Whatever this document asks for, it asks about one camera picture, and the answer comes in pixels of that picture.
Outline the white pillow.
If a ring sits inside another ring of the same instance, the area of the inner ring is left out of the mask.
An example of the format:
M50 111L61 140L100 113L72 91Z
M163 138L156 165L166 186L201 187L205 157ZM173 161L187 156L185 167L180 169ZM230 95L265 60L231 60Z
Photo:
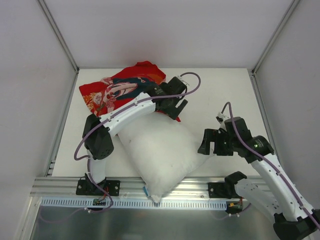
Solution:
M142 179L174 181L198 169L210 154L199 154L201 141L180 122L153 112L125 126L119 139Z

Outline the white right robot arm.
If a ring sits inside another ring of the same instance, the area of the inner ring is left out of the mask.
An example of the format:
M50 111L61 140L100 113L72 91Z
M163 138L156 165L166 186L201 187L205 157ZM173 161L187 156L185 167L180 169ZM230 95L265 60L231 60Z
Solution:
M242 172L236 171L220 183L209 183L211 198L244 198L269 218L273 230L281 240L303 240L320 228L320 211L299 193L280 165L268 140L252 136L241 117L217 116L218 129L204 131L198 153L244 158L264 180L273 196L251 182Z

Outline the red cartoon pillowcase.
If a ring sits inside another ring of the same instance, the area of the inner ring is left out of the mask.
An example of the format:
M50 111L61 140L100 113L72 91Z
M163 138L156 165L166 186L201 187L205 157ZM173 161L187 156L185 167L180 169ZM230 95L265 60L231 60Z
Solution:
M173 94L173 91L168 89L166 74L157 65L142 61L113 76L83 84L79 91L91 113L100 117L127 104L153 85L160 86L167 95Z

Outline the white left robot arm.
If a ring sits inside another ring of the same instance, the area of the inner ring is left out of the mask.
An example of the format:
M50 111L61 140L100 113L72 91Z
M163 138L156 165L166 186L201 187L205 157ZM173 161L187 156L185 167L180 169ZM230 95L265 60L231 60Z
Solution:
M181 76L175 76L169 82L144 85L140 93L131 91L129 102L102 116L92 113L86 118L79 145L87 150L85 176L89 180L87 189L93 195L104 191L106 177L102 170L105 159L114 151L112 138L134 120L153 112L164 113L176 120L188 103L184 99L187 94L187 84Z

